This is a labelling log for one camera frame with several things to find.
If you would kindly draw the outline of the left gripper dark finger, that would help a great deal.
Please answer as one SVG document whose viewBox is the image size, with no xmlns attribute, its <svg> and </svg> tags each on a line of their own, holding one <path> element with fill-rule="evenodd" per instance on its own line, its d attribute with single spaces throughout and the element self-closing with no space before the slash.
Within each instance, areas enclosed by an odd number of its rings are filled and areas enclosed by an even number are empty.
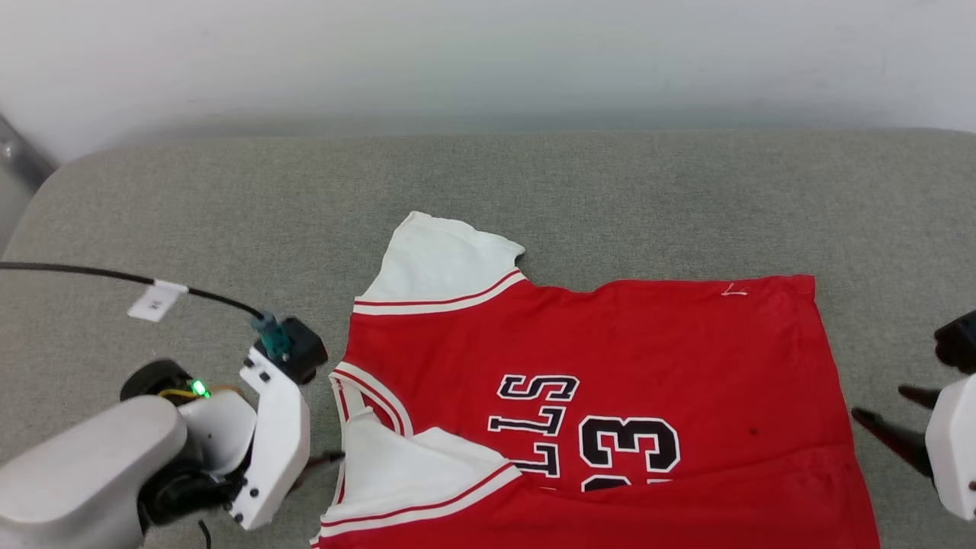
<svg viewBox="0 0 976 549">
<path fill-rule="evenodd" d="M 320 471 L 332 471 L 342 465 L 345 461 L 344 451 L 325 451 L 320 455 L 311 457 L 308 459 L 306 466 L 303 467 L 302 472 L 296 477 L 295 483 L 290 487 L 289 493 L 299 489 L 300 486 L 306 480 L 314 477 Z"/>
</svg>

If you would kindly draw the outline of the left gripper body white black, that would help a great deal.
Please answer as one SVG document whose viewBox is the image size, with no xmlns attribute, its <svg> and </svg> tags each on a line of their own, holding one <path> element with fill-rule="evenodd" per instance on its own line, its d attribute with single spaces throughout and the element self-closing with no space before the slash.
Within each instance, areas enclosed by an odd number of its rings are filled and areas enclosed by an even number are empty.
<svg viewBox="0 0 976 549">
<path fill-rule="evenodd" d="M 185 431 L 182 449 L 137 494 L 144 525 L 209 509 L 247 531 L 271 524 L 310 458 L 310 411 L 263 348 L 248 351 L 240 376 L 257 403 L 192 378 L 171 359 L 144 365 L 122 386 L 122 400 L 151 396 L 170 406 Z"/>
</svg>

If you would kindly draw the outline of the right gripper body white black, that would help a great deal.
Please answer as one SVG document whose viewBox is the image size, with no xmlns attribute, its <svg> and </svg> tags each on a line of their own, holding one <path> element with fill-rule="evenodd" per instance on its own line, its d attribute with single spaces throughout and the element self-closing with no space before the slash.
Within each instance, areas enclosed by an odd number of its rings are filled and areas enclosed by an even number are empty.
<svg viewBox="0 0 976 549">
<path fill-rule="evenodd" d="M 925 448 L 942 507 L 962 520 L 974 521 L 974 375 L 941 390 L 925 430 Z"/>
</svg>

